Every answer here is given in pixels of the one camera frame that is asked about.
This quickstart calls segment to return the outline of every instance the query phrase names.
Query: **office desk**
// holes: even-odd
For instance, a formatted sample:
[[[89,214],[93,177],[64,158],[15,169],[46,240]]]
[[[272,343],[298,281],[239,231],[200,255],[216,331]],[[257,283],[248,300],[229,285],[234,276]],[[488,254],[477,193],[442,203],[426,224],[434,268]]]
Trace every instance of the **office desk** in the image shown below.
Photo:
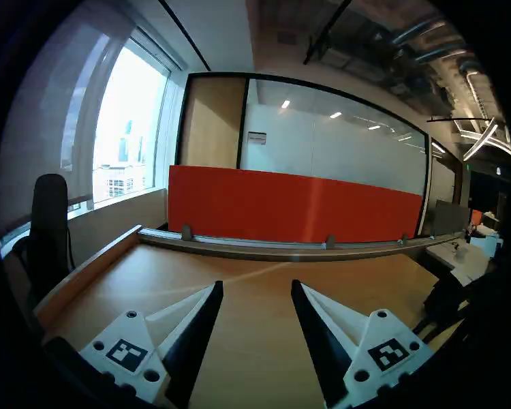
[[[453,243],[458,243],[465,250],[462,258],[456,256]],[[480,247],[468,244],[463,239],[426,247],[426,252],[452,269],[450,273],[463,287],[480,278],[490,260]]]
[[[79,350],[127,309],[151,314],[223,280],[191,409],[321,408],[290,297],[293,279],[362,314],[388,308],[409,327],[420,320],[437,281],[403,254],[334,262],[234,260],[141,244],[130,232],[80,266],[36,313],[47,329],[45,340],[60,335]],[[437,338],[431,347],[443,342]]]

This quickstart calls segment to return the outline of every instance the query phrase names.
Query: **screw hole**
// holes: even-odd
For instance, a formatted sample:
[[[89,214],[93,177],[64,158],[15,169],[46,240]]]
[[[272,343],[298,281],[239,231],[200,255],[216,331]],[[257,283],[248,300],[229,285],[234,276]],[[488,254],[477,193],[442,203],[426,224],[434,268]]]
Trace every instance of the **screw hole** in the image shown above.
[[[112,382],[115,382],[114,374],[111,374],[110,372],[102,372],[102,375],[104,375],[104,378],[106,380],[111,380]]]
[[[392,388],[390,387],[390,385],[382,385],[379,389],[377,389],[377,395],[379,396],[382,396],[382,395],[385,395],[386,393],[390,392]]]
[[[136,396],[136,389],[132,385],[122,384],[119,388],[131,396]]]
[[[354,379],[358,382],[365,382],[369,379],[369,372],[365,369],[361,369],[354,374]]]
[[[148,382],[157,382],[161,378],[159,374],[153,369],[148,369],[144,372],[144,379]]]

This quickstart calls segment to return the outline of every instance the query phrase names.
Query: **ceiling pipe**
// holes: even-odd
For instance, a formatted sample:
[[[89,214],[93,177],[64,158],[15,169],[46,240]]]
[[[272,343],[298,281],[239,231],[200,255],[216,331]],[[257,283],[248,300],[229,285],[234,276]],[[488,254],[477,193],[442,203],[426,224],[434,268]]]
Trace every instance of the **ceiling pipe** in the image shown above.
[[[460,66],[458,67],[458,70],[460,71],[460,74],[464,77],[465,82],[467,82],[467,86],[471,90],[471,94],[473,95],[473,99],[477,103],[477,106],[479,107],[479,111],[481,113],[481,117],[484,118],[484,122],[486,125],[489,125],[489,116],[486,114],[486,111],[484,109],[484,105],[482,103],[482,100],[479,98],[479,95],[477,94],[477,90],[475,89],[473,82],[471,81],[471,76],[483,74],[483,70],[481,65],[477,61],[473,60],[467,60],[462,62]]]
[[[434,16],[424,20],[414,26],[411,26],[392,40],[392,44],[400,46],[419,35],[425,34],[428,31],[434,30],[438,27],[442,27],[446,24],[446,21],[442,16]]]
[[[426,64],[436,59],[452,57],[453,55],[465,54],[468,47],[463,42],[452,42],[447,44],[440,44],[439,46],[426,51],[424,54],[419,55],[414,59],[419,64]]]

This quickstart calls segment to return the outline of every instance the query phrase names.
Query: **orange partition panel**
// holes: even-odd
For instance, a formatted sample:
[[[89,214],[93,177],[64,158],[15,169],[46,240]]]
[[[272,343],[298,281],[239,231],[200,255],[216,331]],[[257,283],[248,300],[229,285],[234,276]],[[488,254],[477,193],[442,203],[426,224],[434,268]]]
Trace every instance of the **orange partition panel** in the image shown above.
[[[473,223],[473,225],[478,226],[479,224],[481,224],[481,219],[482,212],[479,210],[473,210],[473,212],[471,213],[471,222]]]
[[[171,166],[168,224],[193,234],[318,243],[413,237],[422,196],[253,170]]]

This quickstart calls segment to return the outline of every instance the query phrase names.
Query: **exposed ductwork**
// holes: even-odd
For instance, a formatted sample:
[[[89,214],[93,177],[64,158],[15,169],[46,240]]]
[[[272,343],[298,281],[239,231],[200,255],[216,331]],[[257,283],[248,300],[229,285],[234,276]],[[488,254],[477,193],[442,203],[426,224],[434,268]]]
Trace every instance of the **exposed ductwork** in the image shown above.
[[[439,46],[426,51],[424,54],[419,55],[414,59],[419,64],[430,63],[436,59],[451,57],[453,55],[465,54],[468,47],[463,42],[451,42],[447,44],[440,44]]]
[[[428,33],[429,31],[432,31],[434,29],[437,29],[439,27],[443,27],[446,24],[446,21],[443,19],[442,16],[434,16],[431,18],[428,18],[418,24],[415,24],[414,26],[410,27],[409,29],[405,30],[396,38],[392,39],[391,43],[400,46],[410,40],[412,40],[415,37],[418,37],[419,35],[423,35],[425,33]]]

